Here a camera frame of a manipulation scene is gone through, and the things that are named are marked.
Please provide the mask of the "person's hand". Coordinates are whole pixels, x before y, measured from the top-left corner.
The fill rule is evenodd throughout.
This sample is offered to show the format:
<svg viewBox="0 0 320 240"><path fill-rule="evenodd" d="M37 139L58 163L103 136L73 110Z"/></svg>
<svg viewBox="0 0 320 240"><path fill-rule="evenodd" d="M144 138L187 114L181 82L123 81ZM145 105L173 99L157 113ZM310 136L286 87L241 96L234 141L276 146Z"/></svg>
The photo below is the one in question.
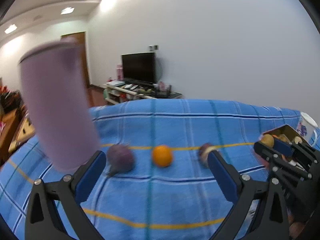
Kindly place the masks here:
<svg viewBox="0 0 320 240"><path fill-rule="evenodd" d="M308 220L302 220L299 217L296 217L293 213L288 214L289 221L289 236L291 239L296 239L305 228Z"/></svg>

